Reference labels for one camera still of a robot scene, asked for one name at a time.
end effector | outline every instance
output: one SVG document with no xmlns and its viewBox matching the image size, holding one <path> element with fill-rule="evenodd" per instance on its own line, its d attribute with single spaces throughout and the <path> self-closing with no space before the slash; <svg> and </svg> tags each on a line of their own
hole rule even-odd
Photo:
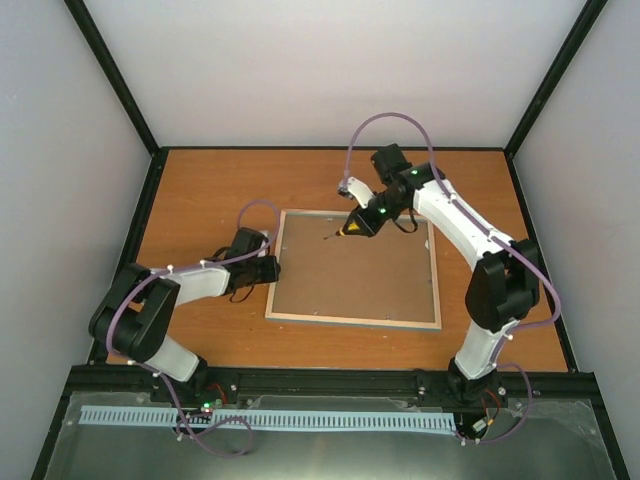
<svg viewBox="0 0 640 480">
<path fill-rule="evenodd" d="M 357 200 L 359 205 L 351 211 L 344 226 L 336 231 L 336 236 L 375 236 L 387 220 L 396 221 L 402 212 L 412 209 L 415 191 L 434 179 L 429 163 L 414 167 L 395 143 L 378 150 L 371 157 L 371 163 L 387 188 L 381 193 L 372 192 L 354 177 L 341 184 L 338 193 Z"/>
<path fill-rule="evenodd" d="M 266 241 L 264 233 L 240 227 L 229 247 L 218 249 L 205 260 L 217 262 L 238 258 L 260 249 Z M 229 272 L 229 281 L 222 295 L 233 296 L 241 288 L 277 282 L 280 276 L 280 264 L 276 256 L 266 250 L 246 260 L 229 263 L 224 268 Z"/>
</svg>

black metal frame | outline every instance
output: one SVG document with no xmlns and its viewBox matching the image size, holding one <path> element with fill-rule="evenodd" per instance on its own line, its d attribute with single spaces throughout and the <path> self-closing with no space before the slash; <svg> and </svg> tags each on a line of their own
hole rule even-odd
<svg viewBox="0 0 640 480">
<path fill-rule="evenodd" d="M 415 405 L 433 405 L 420 386 L 444 381 L 446 372 L 208 368 L 208 379 L 218 383 L 231 402 L 246 404 L 262 395 L 302 397 L 384 397 Z M 498 382 L 511 398 L 526 397 L 526 386 L 519 373 L 498 373 Z M 600 433 L 618 479 L 629 479 L 628 472 L 611 427 L 598 384 L 592 373 L 530 373 L 535 397 L 540 399 L 576 399 L 590 402 Z M 38 459 L 32 480 L 44 478 L 62 426 L 69 399 L 80 392 L 146 392 L 164 399 L 164 385 L 149 372 L 126 365 L 79 365 L 71 369 L 56 415 Z M 186 403 L 185 406 L 197 404 Z M 479 406 L 463 407 L 451 402 L 438 404 L 445 412 L 476 413 Z"/>
<path fill-rule="evenodd" d="M 346 151 L 347 147 L 344 145 L 302 145 L 302 146 L 238 146 L 238 145 L 229 145 L 229 146 L 220 146 L 220 145 L 211 145 L 211 146 L 171 146 L 165 147 L 169 150 L 323 150 L 323 151 L 336 151 L 342 150 Z M 353 150 L 377 150 L 380 148 L 380 145 L 376 146 L 367 146 L 367 145 L 358 145 L 354 146 Z M 449 152 L 504 152 L 504 148 L 502 147 L 433 147 L 435 151 L 449 151 Z M 425 152 L 427 149 L 425 147 L 402 147 L 403 152 Z"/>
<path fill-rule="evenodd" d="M 338 150 L 345 147 L 188 147 L 173 146 L 160 148 L 140 109 L 136 105 L 133 95 L 129 91 L 122 74 L 102 39 L 98 28 L 82 0 L 65 0 L 69 11 L 73 15 L 78 27 L 82 31 L 87 43 L 96 56 L 97 61 L 105 72 L 133 126 L 138 131 L 141 140 L 151 155 L 151 163 L 144 182 L 143 190 L 138 201 L 127 239 L 118 262 L 118 270 L 126 263 L 134 261 L 138 255 L 144 231 L 151 208 L 155 199 L 160 179 L 164 171 L 167 155 L 172 149 L 202 148 L 202 149 L 286 149 L 286 150 Z M 516 127 L 505 148 L 441 148 L 442 150 L 473 150 L 473 151 L 502 151 L 511 180 L 516 192 L 518 203 L 524 218 L 529 237 L 537 240 L 535 229 L 523 195 L 518 175 L 514 166 L 514 157 L 524 142 L 531 127 L 540 115 L 544 105 L 568 68 L 571 60 L 580 48 L 607 0 L 587 0 L 578 16 L 573 28 L 565 39 L 560 51 L 545 75 L 540 87 L 536 91 L 524 116 Z M 372 149 L 373 147 L 358 147 L 358 149 Z M 406 150 L 423 150 L 423 148 L 406 148 Z M 547 269 L 542 261 L 542 269 Z M 598 384 L 593 374 L 578 373 L 571 345 L 562 318 L 556 322 L 556 330 L 564 353 L 568 373 L 532 373 L 530 374 L 533 389 L 539 392 L 540 398 L 585 399 L 594 408 L 601 433 L 603 435 L 614 471 L 619 479 L 627 479 L 624 460 L 620 453 L 606 408 L 600 395 Z M 44 478 L 53 447 L 60 430 L 69 397 L 73 392 L 86 391 L 144 391 L 155 395 L 162 392 L 158 389 L 157 380 L 140 369 L 127 366 L 106 365 L 106 350 L 95 343 L 87 365 L 75 366 L 71 369 L 63 395 L 53 418 L 49 434 L 45 440 L 32 479 Z M 362 397 L 392 397 L 413 401 L 417 404 L 439 405 L 446 411 L 464 413 L 476 407 L 461 407 L 441 399 L 425 398 L 419 393 L 419 385 L 429 382 L 442 382 L 444 372 L 425 371 L 347 371 L 347 370 L 299 370 L 299 369 L 246 369 L 246 368 L 209 368 L 209 375 L 229 392 L 232 399 L 240 402 L 260 395 L 328 395 L 328 396 L 362 396 Z M 517 373 L 498 373 L 499 381 L 510 396 L 526 396 L 526 389 L 522 378 Z"/>
</svg>

black cable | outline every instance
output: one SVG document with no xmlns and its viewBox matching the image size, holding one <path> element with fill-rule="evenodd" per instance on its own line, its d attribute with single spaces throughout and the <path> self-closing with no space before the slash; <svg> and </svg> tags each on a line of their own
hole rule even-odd
<svg viewBox="0 0 640 480">
<path fill-rule="evenodd" d="M 216 250 L 216 253 L 214 253 L 211 257 L 209 257 L 211 259 L 211 261 L 213 262 L 217 262 L 219 260 L 221 260 L 219 257 L 220 255 L 222 255 L 223 253 L 225 253 L 227 250 L 229 250 L 230 247 L 220 247 L 218 250 Z"/>
<path fill-rule="evenodd" d="M 251 285 L 251 288 L 249 289 L 249 291 L 247 292 L 247 294 L 242 297 L 241 300 L 234 300 L 236 293 L 238 293 L 237 290 L 234 290 L 233 293 L 231 294 L 231 297 L 229 297 L 229 301 L 231 303 L 242 303 L 244 302 L 247 298 L 249 298 L 249 295 L 251 295 L 251 293 L 253 292 L 253 289 L 255 288 L 256 284 L 254 283 L 253 285 Z"/>
<path fill-rule="evenodd" d="M 493 403 L 496 404 L 496 413 L 493 414 L 493 416 L 491 417 L 491 421 L 495 421 L 495 419 L 498 417 L 498 414 L 500 413 L 500 400 L 498 399 L 498 397 L 495 395 L 495 393 L 493 393 L 491 390 L 485 388 L 484 392 L 489 395 L 489 397 L 491 397 L 491 401 L 493 401 Z"/>
<path fill-rule="evenodd" d="M 413 230 L 407 230 L 402 225 L 400 225 L 396 219 L 393 220 L 393 224 L 396 227 L 398 227 L 402 233 L 414 233 L 418 230 L 418 222 L 416 222 L 416 217 L 414 216 L 413 208 L 409 209 L 409 218 L 411 218 L 411 224 L 413 225 Z"/>
</svg>

orange wooden surface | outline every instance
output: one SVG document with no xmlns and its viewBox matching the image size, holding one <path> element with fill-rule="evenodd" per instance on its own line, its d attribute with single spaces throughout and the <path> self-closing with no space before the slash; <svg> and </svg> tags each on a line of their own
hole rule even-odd
<svg viewBox="0 0 640 480">
<path fill-rule="evenodd" d="M 352 173 L 375 189 L 379 182 L 370 155 L 355 152 Z M 407 157 L 414 163 L 426 160 L 423 152 L 407 152 Z M 281 208 L 350 210 L 354 203 L 336 193 L 344 158 L 344 151 L 322 150 L 171 151 L 138 262 L 177 266 L 211 255 L 229 244 L 238 211 L 254 198 L 268 198 Z M 487 220 L 515 239 L 526 237 L 501 152 L 442 151 L 436 159 L 458 192 Z M 265 229 L 274 219 L 268 209 L 256 207 L 244 224 Z M 220 297 L 179 307 L 169 333 L 210 365 L 446 369 L 469 326 L 464 295 L 471 272 L 439 232 L 436 245 L 440 332 L 267 321 L 268 287 L 258 286 L 241 304 Z M 543 300 L 527 321 L 548 316 Z M 552 326 L 519 333 L 501 361 L 519 362 L 527 370 L 566 370 Z"/>
</svg>

white wall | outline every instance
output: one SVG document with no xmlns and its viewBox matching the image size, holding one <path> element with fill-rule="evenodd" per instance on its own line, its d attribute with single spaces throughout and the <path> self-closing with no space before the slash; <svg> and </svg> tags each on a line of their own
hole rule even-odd
<svg viewBox="0 0 640 480">
<path fill-rule="evenodd" d="M 640 3 L 609 2 L 516 157 L 579 366 L 631 478 L 640 420 Z"/>
<path fill-rule="evenodd" d="M 88 0 L 162 145 L 506 145 L 584 0 Z M 399 120 L 361 144 L 422 144 Z"/>
<path fill-rule="evenodd" d="M 29 478 L 148 155 L 62 1 L 0 2 L 0 470 Z"/>
</svg>

